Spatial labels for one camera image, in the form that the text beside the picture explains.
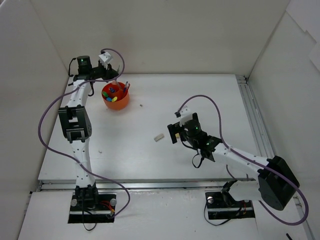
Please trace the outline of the grey-white eraser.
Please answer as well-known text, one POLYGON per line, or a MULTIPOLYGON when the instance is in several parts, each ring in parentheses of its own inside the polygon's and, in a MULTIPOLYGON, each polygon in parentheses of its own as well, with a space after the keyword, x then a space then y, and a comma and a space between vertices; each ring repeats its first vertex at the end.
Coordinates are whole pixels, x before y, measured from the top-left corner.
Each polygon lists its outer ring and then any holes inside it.
POLYGON ((156 137, 154 137, 154 141, 155 141, 155 142, 158 142, 158 141, 160 141, 161 139, 163 139, 164 137, 165 137, 164 134, 161 133, 161 134, 157 135, 156 137))

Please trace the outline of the blue ballpoint pen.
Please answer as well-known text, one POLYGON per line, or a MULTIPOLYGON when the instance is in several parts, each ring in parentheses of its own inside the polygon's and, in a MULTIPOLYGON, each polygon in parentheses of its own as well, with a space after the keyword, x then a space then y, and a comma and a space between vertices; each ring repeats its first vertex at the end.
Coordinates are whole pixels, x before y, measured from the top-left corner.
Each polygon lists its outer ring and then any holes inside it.
POLYGON ((125 94, 127 92, 127 90, 129 89, 130 87, 130 83, 127 81, 124 85, 124 88, 123 88, 123 94, 125 94))

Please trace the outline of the yellow slim highlighter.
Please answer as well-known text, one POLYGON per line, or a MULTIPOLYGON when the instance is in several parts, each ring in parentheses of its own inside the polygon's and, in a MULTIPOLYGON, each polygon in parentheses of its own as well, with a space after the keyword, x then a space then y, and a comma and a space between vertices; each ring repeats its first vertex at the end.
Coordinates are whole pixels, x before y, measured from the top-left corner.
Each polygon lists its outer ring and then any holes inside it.
POLYGON ((118 86, 118 88, 122 91, 124 88, 122 87, 122 85, 117 81, 115 80, 114 83, 118 86))

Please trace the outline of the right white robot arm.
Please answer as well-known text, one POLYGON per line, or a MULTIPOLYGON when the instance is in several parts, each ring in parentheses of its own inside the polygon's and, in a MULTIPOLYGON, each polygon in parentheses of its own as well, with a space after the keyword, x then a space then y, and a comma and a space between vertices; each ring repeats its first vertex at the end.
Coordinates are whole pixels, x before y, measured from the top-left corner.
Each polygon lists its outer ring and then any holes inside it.
POLYGON ((221 190, 221 200, 227 206, 244 200, 263 201, 269 207, 282 211, 287 206, 300 183, 286 161, 250 154, 226 147, 222 139, 201 129, 198 115, 188 114, 180 121, 167 126, 173 144, 178 140, 188 142, 188 147, 200 154, 200 159, 235 168, 253 181, 230 180, 221 190))

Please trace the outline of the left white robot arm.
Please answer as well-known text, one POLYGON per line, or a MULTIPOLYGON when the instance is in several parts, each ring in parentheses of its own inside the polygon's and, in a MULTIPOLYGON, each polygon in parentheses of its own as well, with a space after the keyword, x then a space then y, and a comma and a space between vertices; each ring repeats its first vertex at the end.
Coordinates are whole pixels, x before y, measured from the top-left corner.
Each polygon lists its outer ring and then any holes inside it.
POLYGON ((92 67, 88 55, 78 56, 78 74, 73 77, 73 90, 67 105, 60 107, 58 116, 63 136, 71 144, 73 157, 76 162, 75 199, 77 203, 89 210, 96 209, 100 204, 99 192, 91 171, 89 142, 92 135, 92 125, 86 111, 86 102, 94 93, 93 80, 110 80, 118 76, 110 61, 108 52, 98 56, 98 66, 92 67))

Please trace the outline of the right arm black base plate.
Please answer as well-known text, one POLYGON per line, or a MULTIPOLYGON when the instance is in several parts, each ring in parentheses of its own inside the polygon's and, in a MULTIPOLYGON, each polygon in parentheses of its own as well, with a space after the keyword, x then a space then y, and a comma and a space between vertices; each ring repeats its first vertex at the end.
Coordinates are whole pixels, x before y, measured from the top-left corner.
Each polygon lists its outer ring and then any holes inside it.
POLYGON ((224 225, 231 220, 254 219, 256 217, 253 203, 250 200, 235 200, 226 188, 226 184, 219 190, 205 192, 204 217, 207 221, 221 221, 212 223, 214 226, 224 225))

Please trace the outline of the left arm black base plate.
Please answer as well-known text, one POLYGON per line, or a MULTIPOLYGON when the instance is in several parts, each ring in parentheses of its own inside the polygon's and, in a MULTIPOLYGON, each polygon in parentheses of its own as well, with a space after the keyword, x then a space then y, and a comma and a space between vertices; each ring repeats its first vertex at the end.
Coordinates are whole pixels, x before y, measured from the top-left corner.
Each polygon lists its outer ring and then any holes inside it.
POLYGON ((97 203, 85 201, 82 205, 81 199, 75 194, 70 201, 68 223, 69 224, 100 224, 113 223, 117 204, 117 195, 103 192, 98 196, 97 203))

